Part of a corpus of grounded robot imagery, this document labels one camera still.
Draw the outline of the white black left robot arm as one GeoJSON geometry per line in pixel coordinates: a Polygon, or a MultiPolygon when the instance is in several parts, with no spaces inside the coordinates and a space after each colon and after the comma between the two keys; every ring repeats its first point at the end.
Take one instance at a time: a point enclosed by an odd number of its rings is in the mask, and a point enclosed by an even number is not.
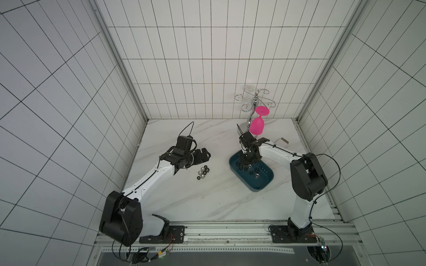
{"type": "Polygon", "coordinates": [[[180,169],[209,161],[206,148],[197,148],[192,136],[178,136],[176,145],[159,156],[157,164],[139,181],[122,192],[112,191],[106,198],[99,231],[129,247],[140,238],[166,241],[170,221],[145,209],[158,186],[180,169]]]}

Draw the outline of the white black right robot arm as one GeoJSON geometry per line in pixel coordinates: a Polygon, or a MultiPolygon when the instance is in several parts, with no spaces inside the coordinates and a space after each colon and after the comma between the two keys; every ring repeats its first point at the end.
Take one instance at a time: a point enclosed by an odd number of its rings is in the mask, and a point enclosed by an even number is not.
{"type": "Polygon", "coordinates": [[[296,199],[284,234],[292,242],[304,239],[312,229],[313,206],[328,185],[317,156],[294,153],[269,142],[242,144],[241,150],[241,160],[245,165],[254,164],[265,157],[290,171],[296,199]]]}

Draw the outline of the teal plastic storage box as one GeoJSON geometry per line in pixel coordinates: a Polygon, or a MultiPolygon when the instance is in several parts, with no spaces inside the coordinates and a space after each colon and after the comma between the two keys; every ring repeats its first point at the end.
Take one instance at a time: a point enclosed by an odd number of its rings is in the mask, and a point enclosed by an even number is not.
{"type": "Polygon", "coordinates": [[[252,192],[259,192],[274,179],[273,170],[263,161],[251,165],[243,165],[240,161],[241,151],[229,158],[229,166],[232,172],[252,192]]]}

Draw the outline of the small white box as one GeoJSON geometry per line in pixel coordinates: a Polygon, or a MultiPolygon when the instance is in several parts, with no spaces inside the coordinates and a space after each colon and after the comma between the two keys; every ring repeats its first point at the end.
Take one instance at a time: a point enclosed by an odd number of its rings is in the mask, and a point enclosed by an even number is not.
{"type": "Polygon", "coordinates": [[[282,144],[284,144],[285,146],[287,146],[288,144],[289,144],[289,141],[287,141],[286,139],[284,139],[283,137],[281,137],[280,139],[279,139],[279,142],[280,143],[282,143],[282,144]]]}

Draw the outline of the pink plastic wine glass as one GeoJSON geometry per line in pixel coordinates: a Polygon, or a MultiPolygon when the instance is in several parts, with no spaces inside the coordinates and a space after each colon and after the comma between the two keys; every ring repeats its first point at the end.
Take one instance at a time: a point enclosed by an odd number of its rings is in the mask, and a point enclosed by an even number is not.
{"type": "Polygon", "coordinates": [[[249,132],[253,135],[261,135],[265,128],[263,117],[268,116],[270,110],[265,106],[258,106],[255,109],[255,113],[258,115],[258,117],[251,122],[249,132]]]}

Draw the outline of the chrome glass hanger stand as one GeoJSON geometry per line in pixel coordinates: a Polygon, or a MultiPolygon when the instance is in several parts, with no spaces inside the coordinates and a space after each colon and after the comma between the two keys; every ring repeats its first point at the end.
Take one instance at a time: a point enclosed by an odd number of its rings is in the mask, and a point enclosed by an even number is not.
{"type": "Polygon", "coordinates": [[[241,103],[241,111],[248,115],[247,120],[240,125],[243,132],[249,131],[257,107],[263,106],[270,110],[277,106],[276,102],[268,97],[269,94],[267,89],[256,89],[254,85],[245,84],[243,92],[235,95],[235,100],[241,103]]]}

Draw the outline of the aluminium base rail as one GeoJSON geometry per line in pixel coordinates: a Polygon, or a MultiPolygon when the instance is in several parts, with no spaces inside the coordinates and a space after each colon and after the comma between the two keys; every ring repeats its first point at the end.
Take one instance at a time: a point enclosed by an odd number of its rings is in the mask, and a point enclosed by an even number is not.
{"type": "Polygon", "coordinates": [[[285,221],[204,221],[172,222],[170,237],[141,237],[130,247],[122,246],[99,234],[95,247],[99,252],[113,252],[123,256],[142,248],[159,252],[166,248],[172,252],[276,252],[293,254],[299,247],[319,247],[324,243],[332,255],[342,254],[362,245],[361,238],[350,223],[338,220],[314,222],[313,229],[300,240],[292,241],[284,234],[285,221]]]}

